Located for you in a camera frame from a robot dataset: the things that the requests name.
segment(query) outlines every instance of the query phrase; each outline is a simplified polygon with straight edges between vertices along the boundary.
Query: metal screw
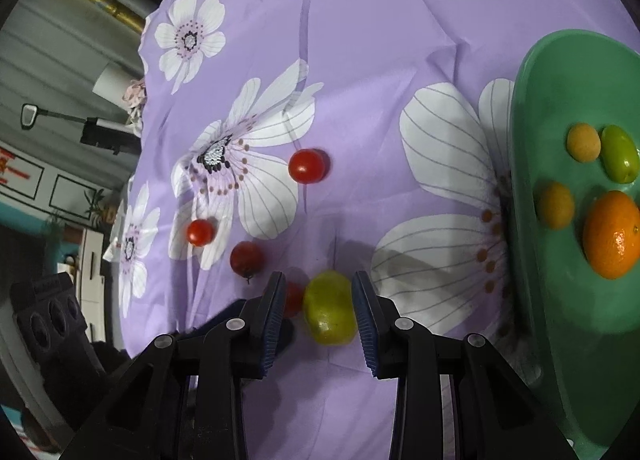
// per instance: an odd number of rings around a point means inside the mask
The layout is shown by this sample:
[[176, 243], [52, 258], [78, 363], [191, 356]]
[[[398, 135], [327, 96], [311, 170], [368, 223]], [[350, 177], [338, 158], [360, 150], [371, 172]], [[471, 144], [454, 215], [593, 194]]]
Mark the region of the metal screw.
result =
[[244, 319], [235, 317], [226, 322], [226, 327], [229, 330], [242, 330], [244, 328]]
[[482, 348], [486, 343], [486, 339], [482, 337], [480, 334], [471, 334], [466, 338], [469, 341], [469, 344], [475, 346], [476, 348]]
[[401, 317], [400, 319], [396, 319], [396, 328], [401, 330], [411, 330], [414, 327], [414, 322], [411, 321], [408, 317]]
[[159, 335], [156, 337], [154, 344], [156, 345], [156, 348], [160, 348], [162, 350], [162, 348], [168, 348], [171, 346], [173, 342], [174, 338], [170, 335]]

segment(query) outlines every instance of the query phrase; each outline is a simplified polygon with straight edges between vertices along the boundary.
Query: green fruit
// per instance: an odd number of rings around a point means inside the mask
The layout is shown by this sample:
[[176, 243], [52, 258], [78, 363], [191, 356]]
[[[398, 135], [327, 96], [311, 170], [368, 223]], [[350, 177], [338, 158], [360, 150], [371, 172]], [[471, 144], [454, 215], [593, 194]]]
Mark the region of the green fruit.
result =
[[351, 303], [351, 281], [334, 270], [318, 274], [306, 286], [306, 324], [321, 345], [345, 345], [358, 331]]
[[633, 139], [619, 126], [607, 126], [600, 135], [604, 170], [613, 182], [629, 184], [640, 171], [640, 158]]

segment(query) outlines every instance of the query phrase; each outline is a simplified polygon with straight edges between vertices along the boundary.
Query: cherry tomato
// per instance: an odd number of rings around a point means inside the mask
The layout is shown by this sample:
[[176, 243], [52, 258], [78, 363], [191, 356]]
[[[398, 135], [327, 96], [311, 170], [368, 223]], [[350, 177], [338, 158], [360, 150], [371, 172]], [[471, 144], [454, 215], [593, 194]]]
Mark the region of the cherry tomato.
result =
[[325, 173], [324, 156], [318, 150], [296, 151], [289, 160], [289, 174], [299, 184], [320, 182]]
[[284, 317], [290, 319], [302, 310], [305, 289], [297, 283], [287, 283], [287, 301], [284, 305]]
[[213, 241], [216, 230], [208, 220], [194, 220], [187, 227], [187, 241], [195, 247], [204, 247]]
[[229, 257], [231, 269], [246, 280], [250, 280], [264, 268], [262, 249], [253, 242], [240, 242]]

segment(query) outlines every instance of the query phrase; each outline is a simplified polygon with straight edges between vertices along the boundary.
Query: purple tablecloth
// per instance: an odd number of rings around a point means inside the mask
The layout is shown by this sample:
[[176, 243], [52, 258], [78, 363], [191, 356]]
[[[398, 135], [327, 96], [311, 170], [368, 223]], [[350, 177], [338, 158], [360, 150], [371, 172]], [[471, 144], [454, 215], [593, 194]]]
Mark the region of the purple tablecloth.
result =
[[[563, 28], [640, 47], [619, 0], [164, 0], [147, 23], [120, 277], [132, 354], [258, 296], [268, 271], [328, 268], [369, 270], [434, 332], [508, 341], [500, 198], [518, 66]], [[330, 156], [323, 182], [290, 179], [299, 148]], [[201, 250], [184, 239], [197, 217], [218, 225]], [[268, 258], [250, 285], [228, 265], [241, 240]], [[371, 377], [358, 339], [320, 347], [296, 326], [245, 390], [251, 458], [388, 458], [395, 382]]]

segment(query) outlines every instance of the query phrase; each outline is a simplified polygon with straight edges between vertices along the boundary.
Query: green tray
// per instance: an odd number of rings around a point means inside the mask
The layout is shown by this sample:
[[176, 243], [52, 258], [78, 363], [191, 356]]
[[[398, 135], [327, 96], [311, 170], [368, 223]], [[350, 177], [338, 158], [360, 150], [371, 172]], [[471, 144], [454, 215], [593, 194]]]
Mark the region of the green tray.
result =
[[[601, 162], [565, 150], [569, 128], [617, 124], [640, 143], [640, 56], [608, 37], [563, 30], [524, 59], [513, 93], [510, 163], [512, 258], [518, 298], [542, 377], [533, 386], [581, 459], [599, 458], [640, 398], [640, 264], [604, 280], [587, 263], [580, 232], [588, 207], [620, 189], [640, 201], [640, 180], [619, 185]], [[562, 231], [534, 208], [550, 180], [569, 187], [576, 216]]]

